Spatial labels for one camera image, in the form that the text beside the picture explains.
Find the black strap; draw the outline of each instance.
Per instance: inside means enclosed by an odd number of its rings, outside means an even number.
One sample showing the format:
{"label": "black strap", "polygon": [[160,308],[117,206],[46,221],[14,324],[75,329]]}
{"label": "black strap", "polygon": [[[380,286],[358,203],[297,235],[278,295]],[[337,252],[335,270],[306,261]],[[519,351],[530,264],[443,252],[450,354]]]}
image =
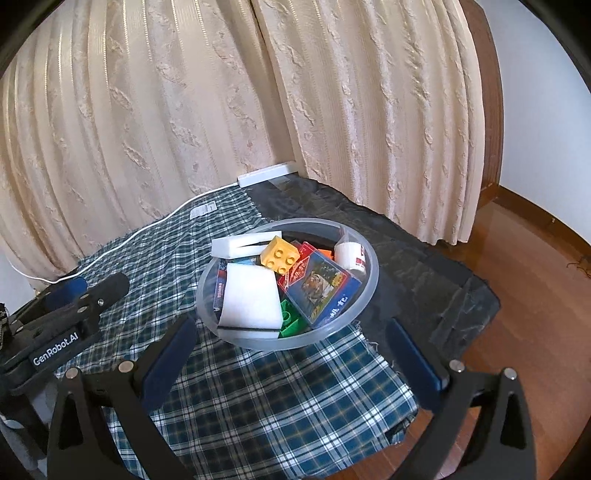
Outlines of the black strap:
{"label": "black strap", "polygon": [[0,351],[4,346],[4,339],[10,335],[8,326],[8,311],[3,303],[0,303]]}

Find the wooden baseboard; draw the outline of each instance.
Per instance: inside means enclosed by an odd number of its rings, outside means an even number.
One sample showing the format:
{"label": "wooden baseboard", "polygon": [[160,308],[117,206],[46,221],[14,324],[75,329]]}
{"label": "wooden baseboard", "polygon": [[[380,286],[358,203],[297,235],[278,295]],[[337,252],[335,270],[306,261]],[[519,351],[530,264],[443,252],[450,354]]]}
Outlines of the wooden baseboard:
{"label": "wooden baseboard", "polygon": [[491,183],[488,187],[484,187],[480,191],[480,196],[478,197],[478,207],[476,209],[481,209],[487,203],[492,202],[495,200],[499,195],[499,186],[496,183]]}
{"label": "wooden baseboard", "polygon": [[505,187],[498,186],[494,202],[533,223],[550,235],[564,241],[580,252],[581,256],[591,255],[591,245],[572,228],[558,220],[542,207],[523,198]]}

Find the beige curtain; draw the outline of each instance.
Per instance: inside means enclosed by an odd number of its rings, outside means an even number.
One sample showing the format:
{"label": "beige curtain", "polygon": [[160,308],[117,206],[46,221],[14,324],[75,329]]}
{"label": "beige curtain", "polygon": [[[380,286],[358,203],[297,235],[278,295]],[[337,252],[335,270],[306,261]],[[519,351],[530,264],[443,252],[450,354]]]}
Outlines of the beige curtain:
{"label": "beige curtain", "polygon": [[253,3],[310,177],[423,241],[467,241],[485,137],[459,1]]}
{"label": "beige curtain", "polygon": [[192,195],[294,158],[421,240],[468,239],[484,124],[457,0],[252,5],[66,0],[36,30],[0,85],[13,263],[55,278]]}
{"label": "beige curtain", "polygon": [[293,158],[248,0],[66,0],[0,92],[0,236],[44,278]]}

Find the robotic arm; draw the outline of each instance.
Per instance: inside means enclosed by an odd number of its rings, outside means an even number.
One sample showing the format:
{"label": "robotic arm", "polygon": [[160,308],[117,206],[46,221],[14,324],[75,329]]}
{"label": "robotic arm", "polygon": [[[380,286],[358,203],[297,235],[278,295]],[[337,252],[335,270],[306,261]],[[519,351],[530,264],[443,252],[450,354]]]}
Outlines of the robotic arm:
{"label": "robotic arm", "polygon": [[10,317],[0,321],[0,414],[20,425],[43,455],[48,422],[31,399],[42,393],[53,372],[100,336],[100,314],[129,291],[118,273],[86,289],[83,278],[48,288]]}
{"label": "robotic arm", "polygon": [[[113,407],[151,480],[192,476],[152,423],[195,344],[195,318],[184,315],[137,362],[86,375],[70,368],[59,386],[48,445],[49,480],[137,479],[124,467],[102,407]],[[387,331],[403,373],[425,408],[434,411],[427,430],[391,480],[433,480],[471,407],[480,416],[454,480],[534,480],[535,455],[525,397],[517,373],[466,371],[444,365],[434,348],[414,342],[394,319]]]}

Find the wooden floor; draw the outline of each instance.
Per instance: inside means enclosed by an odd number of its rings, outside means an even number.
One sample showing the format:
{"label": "wooden floor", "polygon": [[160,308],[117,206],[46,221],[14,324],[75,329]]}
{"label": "wooden floor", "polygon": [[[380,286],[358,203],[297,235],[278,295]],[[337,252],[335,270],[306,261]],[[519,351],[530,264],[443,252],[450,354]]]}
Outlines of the wooden floor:
{"label": "wooden floor", "polygon": [[[478,211],[467,244],[441,249],[488,280],[501,299],[501,311],[463,360],[472,370],[517,370],[532,418],[538,479],[547,480],[591,415],[591,280],[567,268],[580,254],[495,203]],[[439,478],[457,466],[475,418],[466,420]],[[402,444],[330,480],[388,479],[429,419],[421,411]]]}

